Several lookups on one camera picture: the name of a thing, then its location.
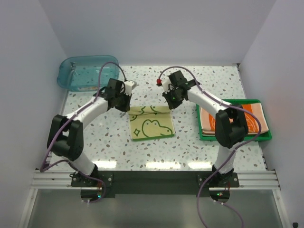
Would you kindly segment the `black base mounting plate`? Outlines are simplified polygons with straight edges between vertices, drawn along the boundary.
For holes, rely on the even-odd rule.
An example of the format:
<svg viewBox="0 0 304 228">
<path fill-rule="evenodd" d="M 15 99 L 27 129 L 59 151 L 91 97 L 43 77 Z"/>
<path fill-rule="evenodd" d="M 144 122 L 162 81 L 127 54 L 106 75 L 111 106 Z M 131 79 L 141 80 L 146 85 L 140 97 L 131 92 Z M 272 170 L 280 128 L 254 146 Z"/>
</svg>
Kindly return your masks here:
<svg viewBox="0 0 304 228">
<path fill-rule="evenodd" d="M 211 171 L 99 171 L 91 179 L 74 172 L 71 187 L 81 189 L 81 198 L 96 200 L 116 195 L 194 195 L 210 196 L 212 188 L 228 190 L 240 186 L 238 175 L 217 173 L 210 180 Z"/>
</svg>

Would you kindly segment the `teal plastic laundry basket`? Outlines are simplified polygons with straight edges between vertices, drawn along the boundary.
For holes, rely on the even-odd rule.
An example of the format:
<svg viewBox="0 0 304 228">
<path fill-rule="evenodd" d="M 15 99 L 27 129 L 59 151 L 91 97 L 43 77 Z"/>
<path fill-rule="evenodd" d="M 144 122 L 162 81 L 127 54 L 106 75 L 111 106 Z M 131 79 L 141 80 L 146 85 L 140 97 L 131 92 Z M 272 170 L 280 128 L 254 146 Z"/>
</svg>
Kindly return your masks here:
<svg viewBox="0 0 304 228">
<path fill-rule="evenodd" d="M 57 76 L 57 84 L 71 92 L 95 91 L 118 79 L 118 60 L 110 55 L 70 57 L 64 60 Z"/>
</svg>

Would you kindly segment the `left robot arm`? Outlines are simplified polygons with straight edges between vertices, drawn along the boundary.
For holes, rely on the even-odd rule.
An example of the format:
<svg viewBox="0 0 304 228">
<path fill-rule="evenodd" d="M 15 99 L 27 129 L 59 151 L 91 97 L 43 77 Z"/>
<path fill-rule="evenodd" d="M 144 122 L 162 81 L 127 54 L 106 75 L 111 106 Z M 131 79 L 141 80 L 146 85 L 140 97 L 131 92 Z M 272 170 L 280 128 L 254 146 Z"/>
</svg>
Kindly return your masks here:
<svg viewBox="0 0 304 228">
<path fill-rule="evenodd" d="M 110 79 L 107 86 L 68 115 L 56 115 L 51 123 L 47 150 L 75 170 L 71 176 L 78 183 L 88 187 L 101 186 L 98 167 L 84 153 L 84 129 L 97 117 L 112 108 L 121 112 L 130 110 L 130 101 L 137 83 L 132 80 Z"/>
</svg>

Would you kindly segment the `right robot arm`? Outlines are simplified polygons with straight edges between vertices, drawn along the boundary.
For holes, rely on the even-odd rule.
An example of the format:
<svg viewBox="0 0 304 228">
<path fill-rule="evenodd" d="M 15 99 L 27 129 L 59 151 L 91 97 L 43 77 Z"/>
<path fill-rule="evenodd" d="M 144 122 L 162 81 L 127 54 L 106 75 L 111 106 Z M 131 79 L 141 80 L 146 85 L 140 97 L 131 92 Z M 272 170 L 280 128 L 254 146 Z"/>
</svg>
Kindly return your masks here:
<svg viewBox="0 0 304 228">
<path fill-rule="evenodd" d="M 200 187 L 209 183 L 223 186 L 234 172 L 236 149 L 248 134 L 248 126 L 244 110 L 241 105 L 232 105 L 219 99 L 210 92 L 202 89 L 194 78 L 188 81 L 181 71 L 176 71 L 167 79 L 156 80 L 157 86 L 163 88 L 162 96 L 166 99 L 170 109 L 175 109 L 183 101 L 199 105 L 215 119 L 215 137 L 219 143 L 218 155 L 212 166 L 212 173 Z"/>
</svg>

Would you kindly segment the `green cream patterned towel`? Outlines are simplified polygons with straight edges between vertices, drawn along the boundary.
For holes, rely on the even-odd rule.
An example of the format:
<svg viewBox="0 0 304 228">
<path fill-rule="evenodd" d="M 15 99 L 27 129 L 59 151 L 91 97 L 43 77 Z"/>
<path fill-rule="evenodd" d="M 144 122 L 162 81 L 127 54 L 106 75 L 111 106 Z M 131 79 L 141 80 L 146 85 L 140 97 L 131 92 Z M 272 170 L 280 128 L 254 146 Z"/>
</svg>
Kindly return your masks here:
<svg viewBox="0 0 304 228">
<path fill-rule="evenodd" d="M 130 135 L 134 141 L 175 135 L 171 110 L 167 106 L 133 106 L 128 114 Z"/>
</svg>

